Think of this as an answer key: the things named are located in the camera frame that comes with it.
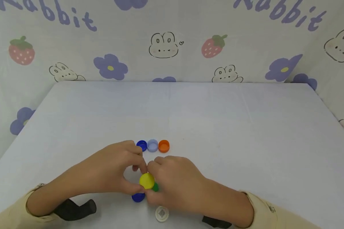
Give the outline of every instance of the orange bottle cap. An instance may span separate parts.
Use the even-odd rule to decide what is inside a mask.
[[[169,142],[167,140],[162,140],[158,144],[158,149],[162,153],[167,153],[169,150]]]

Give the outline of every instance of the child's hand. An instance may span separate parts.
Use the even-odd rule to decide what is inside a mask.
[[[148,163],[148,171],[160,191],[146,190],[148,202],[187,212],[200,212],[209,197],[209,181],[185,157],[156,157]]]
[[[101,149],[68,169],[58,179],[66,180],[78,195],[84,193],[122,192],[133,195],[144,192],[143,186],[124,178],[127,167],[147,173],[143,151],[133,141],[119,142]]]

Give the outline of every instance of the flower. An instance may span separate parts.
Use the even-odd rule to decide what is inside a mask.
[[[280,58],[271,63],[269,72],[266,73],[265,78],[267,80],[276,80],[277,82],[285,81],[299,60],[302,58],[302,54],[292,57],[290,60],[287,58]]]
[[[17,113],[17,119],[10,125],[10,132],[13,135],[18,135],[23,127],[27,124],[28,120],[32,117],[35,110],[30,108],[22,108]]]
[[[309,78],[306,74],[301,73],[297,74],[291,83],[302,83],[302,84],[308,84],[314,91],[316,91],[317,88],[317,80]]]
[[[162,78],[155,78],[153,82],[176,82],[176,79],[172,76],[167,76],[164,79]]]
[[[135,9],[140,9],[145,7],[148,0],[115,0],[116,5],[120,10],[130,10],[131,7]]]
[[[129,71],[126,64],[120,63],[112,54],[107,54],[104,58],[96,57],[93,63],[99,69],[99,74],[106,79],[123,80]]]

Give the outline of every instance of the yellow bottle cap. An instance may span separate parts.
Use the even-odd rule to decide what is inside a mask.
[[[151,189],[154,186],[154,177],[150,173],[145,173],[140,177],[139,184],[145,189]]]

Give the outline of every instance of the strawberry drawing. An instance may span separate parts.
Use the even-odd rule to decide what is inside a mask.
[[[224,38],[228,35],[214,35],[212,38],[206,40],[206,42],[201,47],[201,53],[205,58],[212,58],[218,55],[222,50],[223,47],[226,45],[224,42]]]
[[[9,55],[20,65],[29,65],[34,59],[33,46],[25,41],[25,36],[10,41]]]

